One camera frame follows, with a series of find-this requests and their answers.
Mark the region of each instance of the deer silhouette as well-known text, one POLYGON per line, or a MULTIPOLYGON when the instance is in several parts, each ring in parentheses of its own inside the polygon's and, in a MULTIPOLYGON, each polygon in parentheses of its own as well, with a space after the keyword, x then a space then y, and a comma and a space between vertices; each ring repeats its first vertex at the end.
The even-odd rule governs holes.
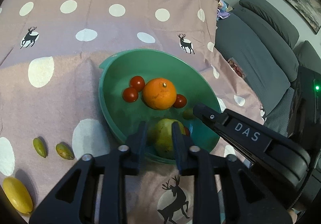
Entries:
POLYGON ((185 37, 185 34, 182 34, 182 37, 181 37, 181 34, 178 35, 178 37, 180 38, 180 43, 181 43, 181 48, 185 50, 185 52, 187 53, 186 51, 186 47, 189 48, 189 53, 191 54, 192 51, 193 51, 193 54, 195 54, 193 48, 192 48, 192 43, 187 43, 184 41, 184 37, 185 37))
POLYGON ((26 36, 24 37, 24 39, 21 41, 21 47, 20 47, 20 49, 24 46, 24 44, 25 44, 27 41, 30 41, 30 43, 29 43, 26 47, 30 46, 31 43, 33 43, 33 45, 35 44, 36 38, 39 36, 39 34, 36 35, 36 36, 32 36, 31 33, 32 33, 32 31, 36 30, 36 28, 37 28, 37 27, 33 27, 33 29, 31 29, 31 27, 28 28, 28 33, 26 34, 26 36))
POLYGON ((167 220, 169 220, 171 223, 173 224, 177 224, 175 221, 172 220, 174 212, 181 210, 183 215, 185 216, 185 218, 189 219, 189 217, 186 215, 183 206, 186 205, 186 212, 188 210, 188 201, 186 201, 186 196, 184 191, 179 187, 179 179, 180 176, 178 176, 176 178, 172 178, 176 185, 169 185, 170 180, 168 180, 168 182, 166 182, 166 185, 163 184, 163 189, 164 190, 171 190, 173 193, 173 197, 175 197, 176 195, 176 199, 167 207, 165 207, 162 210, 158 210, 158 212, 163 216, 164 218, 164 224, 166 224, 167 220))

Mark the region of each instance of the blanket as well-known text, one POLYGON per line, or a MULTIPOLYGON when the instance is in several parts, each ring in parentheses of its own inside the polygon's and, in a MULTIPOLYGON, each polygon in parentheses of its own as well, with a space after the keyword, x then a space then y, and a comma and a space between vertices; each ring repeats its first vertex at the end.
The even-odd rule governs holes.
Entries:
MULTIPOLYGON (((36 207, 76 161, 59 157, 57 143, 69 145, 76 159, 117 147, 99 106, 98 66, 123 50, 148 48, 175 55, 206 79, 221 110, 263 124, 256 94, 215 48, 218 1, 4 0, 0 182, 6 176, 20 179, 36 207), (47 158, 33 148, 38 136, 46 144, 47 158)), ((242 158, 222 139, 212 153, 242 158)), ((128 223, 187 223, 193 218, 193 178, 178 181, 174 166, 145 161, 138 177, 126 177, 126 187, 128 223), (188 202, 169 216, 163 209, 175 197, 162 188, 168 181, 179 186, 188 202)))

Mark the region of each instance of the gray sofa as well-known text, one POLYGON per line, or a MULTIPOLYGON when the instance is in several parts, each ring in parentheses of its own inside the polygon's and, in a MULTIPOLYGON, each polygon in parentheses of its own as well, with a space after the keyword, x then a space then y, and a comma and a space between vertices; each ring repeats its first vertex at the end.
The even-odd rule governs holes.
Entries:
POLYGON ((217 22, 215 47, 234 58, 264 107, 265 126, 287 136, 299 64, 321 73, 321 60, 308 41, 294 49, 299 33, 266 0, 240 0, 231 16, 217 22))

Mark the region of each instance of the white lettering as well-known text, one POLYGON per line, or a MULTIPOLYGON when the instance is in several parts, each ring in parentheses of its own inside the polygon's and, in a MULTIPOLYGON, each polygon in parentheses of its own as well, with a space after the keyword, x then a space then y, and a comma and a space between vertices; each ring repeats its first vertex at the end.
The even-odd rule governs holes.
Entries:
POLYGON ((260 133, 256 131, 256 132, 254 133, 254 137, 255 137, 255 138, 252 137, 251 139, 256 142, 256 141, 259 139, 259 135, 260 135, 260 133))
POLYGON ((248 134, 250 133, 250 128, 247 128, 242 134, 245 134, 246 137, 248 137, 248 134))
POLYGON ((235 127, 235 131, 240 131, 242 129, 243 125, 239 122, 237 126, 235 127))

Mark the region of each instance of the bowl rim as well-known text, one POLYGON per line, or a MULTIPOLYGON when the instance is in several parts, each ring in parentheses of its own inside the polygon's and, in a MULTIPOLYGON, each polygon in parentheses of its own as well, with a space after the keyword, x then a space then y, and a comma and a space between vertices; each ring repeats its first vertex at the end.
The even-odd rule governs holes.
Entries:
MULTIPOLYGON (((105 117, 105 120, 107 122, 107 124, 109 125, 110 129, 111 129, 111 132, 113 132, 115 135, 115 138, 121 142, 121 144, 124 144, 127 137, 121 132, 121 130, 117 127, 116 123, 114 122, 114 120, 111 118, 111 115, 110 113, 108 112, 108 109, 107 109, 107 105, 105 103, 105 98, 104 98, 104 93, 103 93, 103 83, 104 83, 104 80, 105 80, 105 76, 107 74, 107 71, 108 71, 108 68, 111 66, 111 64, 116 60, 118 59, 119 57, 127 54, 127 53, 130 53, 130 52, 138 52, 138 51, 152 51, 152 52, 158 52, 158 53, 162 53, 162 54, 165 54, 165 55, 168 55, 168 56, 171 56, 171 57, 174 57, 176 58, 178 61, 180 62, 183 62, 184 64, 188 65, 190 68, 192 68, 196 73, 198 73, 200 75, 200 77, 202 78, 202 80, 208 85, 208 87, 211 89, 213 95, 215 96, 215 101, 216 101, 216 104, 218 107, 219 106, 219 102, 217 100, 217 97, 216 97, 216 94, 214 93, 212 87, 209 85, 209 83, 205 80, 205 78, 192 66, 190 66, 188 63, 184 62, 183 60, 179 59, 178 57, 174 56, 174 55, 171 55, 169 53, 166 53, 166 52, 163 52, 163 51, 159 51, 159 50, 155 50, 155 49, 148 49, 148 48, 138 48, 138 49, 132 49, 132 50, 125 50, 125 51, 122 51, 122 52, 118 52, 118 53, 115 53, 109 57, 107 57, 100 65, 99 65, 99 68, 103 69, 103 72, 101 74, 101 77, 99 79, 99 86, 98 86, 98 97, 99 97, 99 104, 101 106, 101 110, 102 110, 102 113, 105 117)), ((160 156, 157 156, 155 154, 152 154, 152 153, 149 153, 149 152, 145 152, 145 156, 147 157, 147 159, 149 160, 152 160, 154 162, 158 162, 158 163, 163 163, 163 164, 171 164, 171 165, 174 165, 176 164, 176 161, 174 159, 166 159, 166 158, 163 158, 163 157, 160 157, 160 156)))

